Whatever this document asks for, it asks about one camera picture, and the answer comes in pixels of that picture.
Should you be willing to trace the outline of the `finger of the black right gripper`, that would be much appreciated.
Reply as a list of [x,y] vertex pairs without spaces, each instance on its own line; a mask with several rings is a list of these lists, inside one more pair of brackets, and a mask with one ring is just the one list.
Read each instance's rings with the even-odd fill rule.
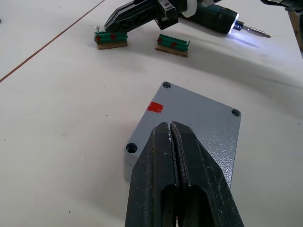
[[109,33],[128,33],[163,16],[164,12],[157,9],[115,10],[105,23],[105,31]]
[[132,0],[127,4],[118,7],[116,10],[143,10],[143,9],[156,9],[155,0]]

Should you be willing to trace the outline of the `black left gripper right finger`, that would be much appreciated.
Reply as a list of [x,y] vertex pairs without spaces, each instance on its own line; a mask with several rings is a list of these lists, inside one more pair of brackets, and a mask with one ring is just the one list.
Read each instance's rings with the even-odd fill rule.
[[242,227],[225,176],[190,127],[171,123],[179,179],[181,227]]

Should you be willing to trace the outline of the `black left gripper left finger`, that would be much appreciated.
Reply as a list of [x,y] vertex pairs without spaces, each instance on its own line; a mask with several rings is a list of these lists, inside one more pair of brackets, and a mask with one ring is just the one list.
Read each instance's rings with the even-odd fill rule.
[[176,153],[169,125],[155,127],[133,167],[127,227],[174,227],[179,190]]

